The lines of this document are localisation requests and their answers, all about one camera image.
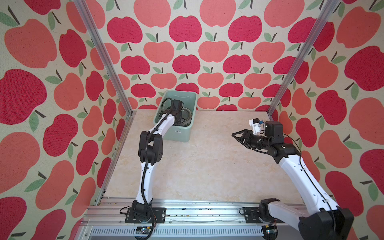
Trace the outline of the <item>grey glass plate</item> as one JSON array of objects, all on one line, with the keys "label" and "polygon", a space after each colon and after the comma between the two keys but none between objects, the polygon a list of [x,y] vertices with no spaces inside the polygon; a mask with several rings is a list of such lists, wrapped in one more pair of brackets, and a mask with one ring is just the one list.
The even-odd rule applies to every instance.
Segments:
[{"label": "grey glass plate", "polygon": [[192,121],[192,112],[188,109],[188,108],[185,108],[183,107],[182,109],[182,115],[181,115],[181,119],[180,119],[180,126],[181,127],[187,127],[191,124],[191,121]]}]

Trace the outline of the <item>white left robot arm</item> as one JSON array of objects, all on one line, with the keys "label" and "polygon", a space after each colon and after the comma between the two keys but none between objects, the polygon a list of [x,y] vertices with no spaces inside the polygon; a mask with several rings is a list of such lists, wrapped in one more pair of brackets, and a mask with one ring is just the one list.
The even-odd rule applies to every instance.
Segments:
[{"label": "white left robot arm", "polygon": [[141,180],[136,199],[126,213],[126,223],[155,223],[156,215],[152,207],[154,174],[164,153],[163,136],[182,118],[184,103],[166,98],[170,107],[163,111],[157,124],[140,135],[138,156],[141,161]]}]

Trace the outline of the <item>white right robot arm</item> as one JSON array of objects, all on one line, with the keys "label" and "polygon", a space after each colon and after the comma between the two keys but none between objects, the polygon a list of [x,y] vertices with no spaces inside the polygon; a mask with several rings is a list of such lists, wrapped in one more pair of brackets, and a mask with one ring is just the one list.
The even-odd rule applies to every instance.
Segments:
[{"label": "white right robot arm", "polygon": [[306,210],[298,210],[276,198],[260,201],[255,214],[264,223],[264,238],[274,240],[278,230],[272,224],[280,220],[296,229],[304,240],[346,240],[354,216],[342,209],[316,181],[294,144],[286,143],[283,125],[277,121],[249,121],[252,129],[232,134],[249,150],[269,155],[290,177],[301,195]]}]

